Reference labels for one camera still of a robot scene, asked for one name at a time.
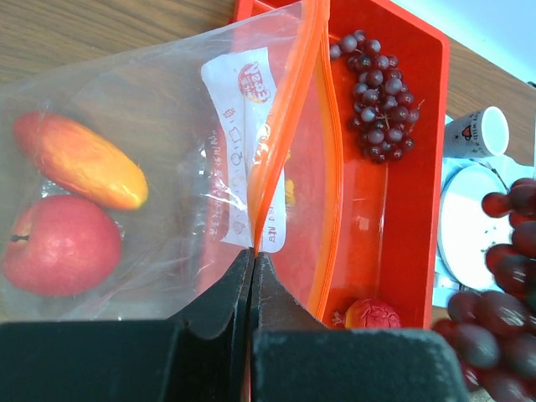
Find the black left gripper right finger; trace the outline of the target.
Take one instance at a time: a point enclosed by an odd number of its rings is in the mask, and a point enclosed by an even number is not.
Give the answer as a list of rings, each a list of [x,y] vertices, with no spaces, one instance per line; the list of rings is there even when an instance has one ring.
[[[255,261],[250,307],[254,401],[467,401],[456,355],[429,330],[330,330]]]

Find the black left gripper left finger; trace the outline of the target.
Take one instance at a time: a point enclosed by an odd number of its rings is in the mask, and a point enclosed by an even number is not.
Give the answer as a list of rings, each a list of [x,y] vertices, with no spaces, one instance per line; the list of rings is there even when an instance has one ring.
[[[1,326],[4,401],[238,401],[254,256],[167,319]]]

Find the yellow orange segments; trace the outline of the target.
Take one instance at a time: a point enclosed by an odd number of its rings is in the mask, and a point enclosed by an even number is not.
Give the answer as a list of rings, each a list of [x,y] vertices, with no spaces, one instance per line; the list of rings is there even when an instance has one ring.
[[[268,124],[264,124],[261,126],[258,134],[259,136],[259,145],[257,152],[261,154],[262,151],[267,150],[267,140],[270,138],[271,135],[271,128]],[[283,167],[286,166],[286,163],[291,159],[291,151],[288,150],[286,154],[286,159],[284,162]],[[285,204],[286,207],[294,207],[296,205],[296,186],[292,179],[288,178],[285,172],[285,169],[282,168],[280,179],[283,180],[283,188],[284,188],[284,198],[285,198]]]

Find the red apple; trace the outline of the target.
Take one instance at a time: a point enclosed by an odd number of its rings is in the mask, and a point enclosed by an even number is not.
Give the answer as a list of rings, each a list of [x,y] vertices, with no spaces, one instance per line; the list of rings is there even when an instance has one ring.
[[[40,296],[73,296],[106,280],[121,260],[121,232],[91,201],[40,199],[13,226],[2,257],[5,277]]]

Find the clear zip top bag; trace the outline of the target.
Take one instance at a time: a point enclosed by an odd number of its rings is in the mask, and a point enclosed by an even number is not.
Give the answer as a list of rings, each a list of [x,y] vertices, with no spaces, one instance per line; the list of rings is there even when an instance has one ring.
[[[131,320],[172,316],[207,291],[243,250],[265,252],[307,310],[324,249],[327,166],[320,86],[254,237],[248,192],[267,124],[303,22],[297,1],[187,39],[71,64],[1,89],[1,319]],[[144,172],[148,199],[112,209],[46,178],[20,151],[13,123],[40,111],[66,116],[121,149]],[[98,286],[40,296],[12,285],[2,257],[18,218],[42,198],[72,195],[101,207],[121,232],[121,260]]]

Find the dark purple grape bunch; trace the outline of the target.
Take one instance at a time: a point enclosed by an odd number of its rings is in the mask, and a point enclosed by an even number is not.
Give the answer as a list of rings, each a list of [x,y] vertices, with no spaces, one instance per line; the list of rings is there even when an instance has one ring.
[[[506,194],[482,200],[491,218],[508,217],[507,244],[491,246],[485,264],[495,291],[459,291],[448,316],[434,323],[453,347],[469,391],[485,389],[496,401],[535,399],[535,181],[520,178]]]

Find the red yellow mango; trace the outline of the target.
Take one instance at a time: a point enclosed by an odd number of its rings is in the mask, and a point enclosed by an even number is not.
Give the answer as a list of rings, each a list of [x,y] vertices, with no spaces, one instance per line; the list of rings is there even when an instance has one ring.
[[[148,199],[144,172],[121,149],[66,116],[31,111],[13,123],[22,154],[48,179],[112,209]]]

